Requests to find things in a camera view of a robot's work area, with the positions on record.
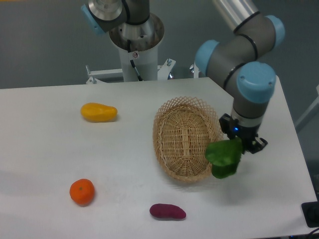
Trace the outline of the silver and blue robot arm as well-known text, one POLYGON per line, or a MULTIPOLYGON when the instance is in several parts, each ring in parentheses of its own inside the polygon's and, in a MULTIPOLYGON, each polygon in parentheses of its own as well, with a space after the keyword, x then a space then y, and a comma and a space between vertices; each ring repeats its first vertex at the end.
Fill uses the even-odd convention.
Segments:
MULTIPOLYGON (((214 5, 235 36, 226 44, 203 43, 194 64, 234 99, 231 114, 219 120, 222 131, 240 138, 244 151, 256 153, 267 145, 258 129, 277 80, 273 68, 258 59, 282 43, 285 28, 250 0, 216 0, 214 5)), ((150 12, 149 1, 89 0, 81 10, 94 32, 107 33, 117 47, 126 82, 167 79, 158 68, 164 26, 150 12)))

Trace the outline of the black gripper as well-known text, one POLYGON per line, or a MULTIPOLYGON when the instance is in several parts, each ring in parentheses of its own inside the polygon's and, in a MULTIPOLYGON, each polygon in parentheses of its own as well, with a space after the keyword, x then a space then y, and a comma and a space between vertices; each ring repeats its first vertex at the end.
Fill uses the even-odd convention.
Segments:
POLYGON ((247 151, 251 154, 255 154, 262 151, 268 145, 265 139, 257 137, 260 124, 253 127, 245 127, 239 124, 238 119, 231 119, 228 114, 223 114, 219 119, 219 123, 222 132, 227 135, 229 139, 234 137, 241 139, 243 152, 247 151))

